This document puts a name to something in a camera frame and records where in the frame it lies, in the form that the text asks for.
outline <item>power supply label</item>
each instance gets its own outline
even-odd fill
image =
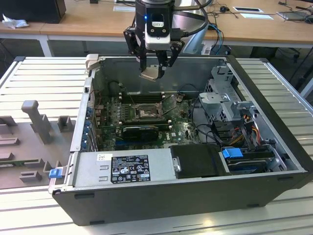
[[[148,155],[112,157],[111,163],[113,184],[151,180]]]

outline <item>barcode sticker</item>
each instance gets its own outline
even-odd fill
[[[98,154],[97,161],[110,161],[112,157],[113,157],[112,153]]]

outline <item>white label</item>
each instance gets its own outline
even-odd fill
[[[149,177],[149,174],[140,174],[141,178]]]
[[[98,154],[97,161],[110,161],[112,157],[113,157],[112,153]]]

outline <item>black computer case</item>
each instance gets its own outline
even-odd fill
[[[15,20],[58,24],[66,11],[64,0],[1,0],[2,14]]]

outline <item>blue latch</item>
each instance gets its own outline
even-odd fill
[[[50,179],[53,179],[53,178],[57,178],[57,179],[62,178],[62,169],[56,168],[56,169],[50,170],[50,172],[49,172],[49,178],[50,178]]]
[[[239,148],[226,148],[222,151],[224,158],[242,158],[243,153]]]

